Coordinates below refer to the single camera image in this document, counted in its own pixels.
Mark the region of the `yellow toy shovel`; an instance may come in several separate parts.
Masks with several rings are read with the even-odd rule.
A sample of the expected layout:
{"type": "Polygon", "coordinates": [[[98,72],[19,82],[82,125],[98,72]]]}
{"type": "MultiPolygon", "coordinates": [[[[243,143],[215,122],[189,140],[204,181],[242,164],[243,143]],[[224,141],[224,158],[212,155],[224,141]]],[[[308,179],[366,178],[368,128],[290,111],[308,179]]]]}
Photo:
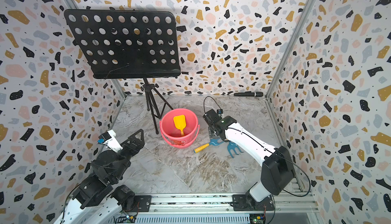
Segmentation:
{"type": "Polygon", "coordinates": [[[186,128],[186,119],[184,115],[178,115],[173,118],[175,127],[180,130],[181,136],[184,136],[184,129],[186,128]]]}

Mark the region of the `teal rake yellow handle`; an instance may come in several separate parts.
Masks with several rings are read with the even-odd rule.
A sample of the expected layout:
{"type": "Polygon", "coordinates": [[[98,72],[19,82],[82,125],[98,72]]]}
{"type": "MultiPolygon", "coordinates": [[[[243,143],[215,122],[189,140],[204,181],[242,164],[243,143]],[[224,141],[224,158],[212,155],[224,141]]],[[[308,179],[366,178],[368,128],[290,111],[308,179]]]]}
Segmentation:
{"type": "Polygon", "coordinates": [[[221,139],[211,139],[209,143],[207,144],[204,144],[196,149],[194,149],[194,153],[199,153],[201,152],[202,150],[206,149],[207,147],[209,146],[219,146],[223,143],[224,141],[221,140],[221,139]]]}

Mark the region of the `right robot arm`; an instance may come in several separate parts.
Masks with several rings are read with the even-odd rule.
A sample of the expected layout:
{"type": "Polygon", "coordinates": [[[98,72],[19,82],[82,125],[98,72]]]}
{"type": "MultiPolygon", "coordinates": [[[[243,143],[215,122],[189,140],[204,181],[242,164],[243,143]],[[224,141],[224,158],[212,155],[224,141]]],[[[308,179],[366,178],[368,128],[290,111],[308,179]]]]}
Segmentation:
{"type": "Polygon", "coordinates": [[[245,194],[247,208],[255,210],[270,196],[280,194],[295,177],[287,148],[270,145],[257,138],[231,116],[222,118],[214,110],[203,115],[211,131],[220,139],[235,143],[261,166],[261,177],[245,194]]]}

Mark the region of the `teal fork yellow handle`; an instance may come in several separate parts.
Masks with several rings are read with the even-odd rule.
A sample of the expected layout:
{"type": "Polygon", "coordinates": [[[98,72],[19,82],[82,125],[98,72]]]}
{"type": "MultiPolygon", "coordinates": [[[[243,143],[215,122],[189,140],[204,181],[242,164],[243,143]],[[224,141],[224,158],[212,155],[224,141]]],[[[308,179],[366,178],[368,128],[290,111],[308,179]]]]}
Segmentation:
{"type": "Polygon", "coordinates": [[[239,155],[239,153],[243,153],[243,151],[239,148],[239,146],[231,141],[228,142],[227,151],[229,152],[231,158],[234,158],[233,153],[235,153],[235,155],[239,155]]]}

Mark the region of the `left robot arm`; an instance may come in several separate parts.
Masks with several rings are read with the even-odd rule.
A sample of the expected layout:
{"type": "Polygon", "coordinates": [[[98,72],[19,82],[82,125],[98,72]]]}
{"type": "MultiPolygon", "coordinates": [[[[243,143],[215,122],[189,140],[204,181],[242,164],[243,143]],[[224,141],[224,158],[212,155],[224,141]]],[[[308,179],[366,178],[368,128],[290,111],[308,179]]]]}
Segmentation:
{"type": "Polygon", "coordinates": [[[138,213],[139,201],[126,185],[119,185],[131,159],[145,145],[144,131],[137,130],[119,143],[113,130],[102,133],[97,143],[106,147],[91,161],[91,173],[66,198],[57,224],[104,224],[124,212],[138,213]]]}

